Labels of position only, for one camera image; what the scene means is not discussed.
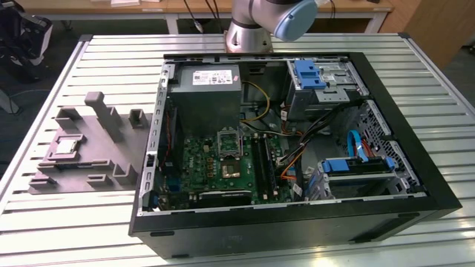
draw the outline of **wooden table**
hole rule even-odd
[[[204,0],[186,0],[194,18],[212,18]],[[365,33],[376,33],[385,15],[392,11],[388,0],[378,4],[365,0],[333,0],[336,18],[368,18]],[[168,33],[178,34],[176,21],[190,18],[182,0],[162,0],[160,3],[141,2],[138,6],[110,7],[109,2],[90,0],[17,0],[27,13],[39,15],[50,20],[89,20],[89,19],[165,19]],[[230,18],[232,0],[216,0],[220,17]],[[318,8],[316,18],[329,18],[330,4]]]

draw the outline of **open computer tower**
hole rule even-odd
[[[158,256],[378,241],[457,208],[362,53],[165,56],[129,225]]]

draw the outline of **slotted metal table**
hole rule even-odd
[[[82,37],[0,183],[0,266],[428,266],[475,262],[475,110],[410,39],[308,34],[273,39],[276,52],[364,52],[457,195],[462,209],[378,243],[164,261],[128,236],[133,191],[29,195],[27,182],[57,129],[60,107],[81,115],[88,91],[120,113],[153,110],[165,53],[224,52],[222,37]]]

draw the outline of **power supply label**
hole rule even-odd
[[[232,85],[230,70],[194,71],[193,85]]]

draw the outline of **motherboard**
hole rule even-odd
[[[277,136],[238,135],[232,133],[208,138],[185,138],[181,177],[166,179],[170,210],[198,207],[202,198],[213,205],[226,192],[250,205],[290,202],[286,183],[277,184],[276,160],[281,156]],[[222,151],[240,151],[222,156]]]

